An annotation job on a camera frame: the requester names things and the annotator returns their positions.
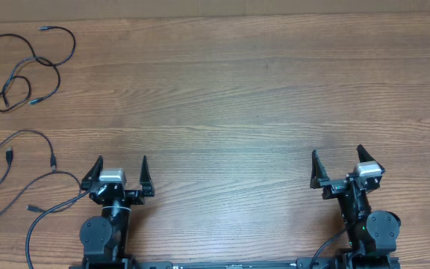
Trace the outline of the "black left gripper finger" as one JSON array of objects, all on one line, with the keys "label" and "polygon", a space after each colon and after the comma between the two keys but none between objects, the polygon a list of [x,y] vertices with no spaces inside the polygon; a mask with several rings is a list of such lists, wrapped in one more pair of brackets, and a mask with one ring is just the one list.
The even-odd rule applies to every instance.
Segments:
[{"label": "black left gripper finger", "polygon": [[81,190],[87,191],[91,188],[92,183],[99,180],[99,175],[103,169],[103,157],[100,155],[89,172],[81,180]]},{"label": "black left gripper finger", "polygon": [[143,156],[143,163],[140,171],[139,183],[142,187],[143,196],[153,197],[155,195],[155,188],[149,173],[148,161],[145,155]]}]

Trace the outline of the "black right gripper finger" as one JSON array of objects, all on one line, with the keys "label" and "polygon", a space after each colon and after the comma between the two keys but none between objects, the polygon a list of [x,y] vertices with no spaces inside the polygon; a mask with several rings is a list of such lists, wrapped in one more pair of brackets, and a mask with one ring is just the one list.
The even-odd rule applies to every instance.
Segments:
[{"label": "black right gripper finger", "polygon": [[358,158],[360,162],[374,161],[380,167],[381,174],[385,172],[385,168],[380,163],[378,163],[377,160],[375,160],[374,157],[371,156],[371,154],[368,153],[368,151],[364,148],[362,144],[359,144],[356,147],[356,150],[357,150]]},{"label": "black right gripper finger", "polygon": [[328,174],[321,163],[320,157],[318,156],[317,151],[314,150],[311,153],[310,188],[313,188],[313,189],[322,188],[324,186],[324,183],[329,180],[330,178],[328,177]]}]

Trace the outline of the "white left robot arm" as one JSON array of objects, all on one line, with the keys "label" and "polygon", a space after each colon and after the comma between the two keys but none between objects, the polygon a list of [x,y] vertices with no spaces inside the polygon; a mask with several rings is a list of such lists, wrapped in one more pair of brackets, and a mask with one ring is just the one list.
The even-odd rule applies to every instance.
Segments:
[{"label": "white left robot arm", "polygon": [[147,158],[143,158],[139,184],[141,189],[126,188],[122,168],[103,168],[103,157],[82,179],[81,189],[102,207],[99,216],[87,219],[79,238],[84,247],[82,268],[138,268],[132,255],[126,253],[131,207],[143,205],[145,198],[155,195]]}]

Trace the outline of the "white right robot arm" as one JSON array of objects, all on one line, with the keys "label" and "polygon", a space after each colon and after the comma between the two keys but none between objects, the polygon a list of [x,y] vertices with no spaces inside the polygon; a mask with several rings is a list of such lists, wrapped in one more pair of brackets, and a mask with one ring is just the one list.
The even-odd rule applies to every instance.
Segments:
[{"label": "white right robot arm", "polygon": [[[324,200],[336,199],[344,228],[315,252],[310,268],[399,268],[396,251],[402,222],[390,211],[373,211],[367,194],[380,187],[385,168],[360,144],[356,148],[359,162],[343,179],[330,179],[316,150],[311,153],[310,187],[322,189]],[[330,259],[321,252],[342,234],[347,234],[349,248],[339,249]]]}]

